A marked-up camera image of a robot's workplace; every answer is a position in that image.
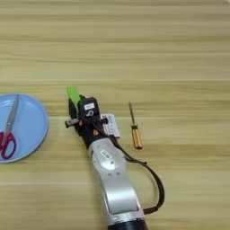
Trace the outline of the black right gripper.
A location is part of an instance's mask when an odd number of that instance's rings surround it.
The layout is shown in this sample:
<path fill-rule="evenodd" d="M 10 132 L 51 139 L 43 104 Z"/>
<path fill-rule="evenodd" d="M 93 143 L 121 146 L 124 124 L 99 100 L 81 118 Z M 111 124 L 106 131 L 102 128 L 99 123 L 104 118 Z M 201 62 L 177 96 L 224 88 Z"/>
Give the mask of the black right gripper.
<path fill-rule="evenodd" d="M 85 98 L 84 95 L 80 94 L 80 101 L 85 100 Z M 113 145 L 116 145 L 115 137 L 104 131 L 103 125 L 108 123 L 106 118 L 78 119 L 77 108 L 71 99 L 68 99 L 68 110 L 71 120 L 65 122 L 66 128 L 74 127 L 77 134 L 83 139 L 86 148 L 89 148 L 94 141 L 104 138 L 108 138 Z"/>

